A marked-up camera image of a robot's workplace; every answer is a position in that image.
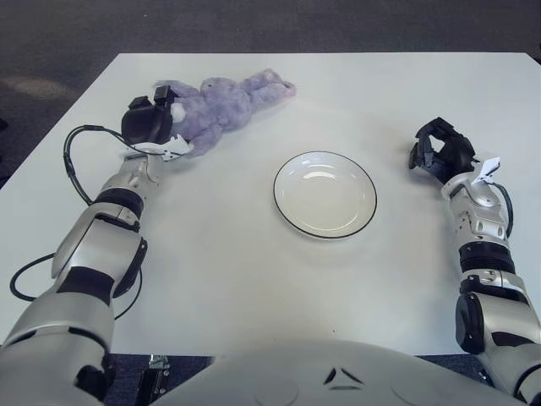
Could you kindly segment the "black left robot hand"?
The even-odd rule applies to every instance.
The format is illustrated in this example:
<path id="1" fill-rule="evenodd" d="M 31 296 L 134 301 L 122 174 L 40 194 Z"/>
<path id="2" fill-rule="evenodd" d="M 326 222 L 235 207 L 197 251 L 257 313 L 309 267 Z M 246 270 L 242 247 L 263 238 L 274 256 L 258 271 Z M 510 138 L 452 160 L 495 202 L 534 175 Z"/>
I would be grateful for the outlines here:
<path id="1" fill-rule="evenodd" d="M 176 94 L 169 85 L 158 86 L 154 99 L 135 97 L 123 115 L 121 134 L 130 144 L 153 143 L 163 145 L 171 138 L 171 106 Z"/>

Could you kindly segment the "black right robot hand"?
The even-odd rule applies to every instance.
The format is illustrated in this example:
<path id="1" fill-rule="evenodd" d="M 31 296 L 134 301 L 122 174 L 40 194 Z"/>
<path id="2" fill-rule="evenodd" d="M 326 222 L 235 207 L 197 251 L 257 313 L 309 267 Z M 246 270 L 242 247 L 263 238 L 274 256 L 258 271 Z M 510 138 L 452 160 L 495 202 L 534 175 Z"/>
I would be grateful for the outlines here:
<path id="1" fill-rule="evenodd" d="M 416 133 L 417 142 L 409 152 L 408 168 L 419 167 L 442 184 L 461 173 L 473 171 L 475 150 L 469 139 L 437 117 Z"/>

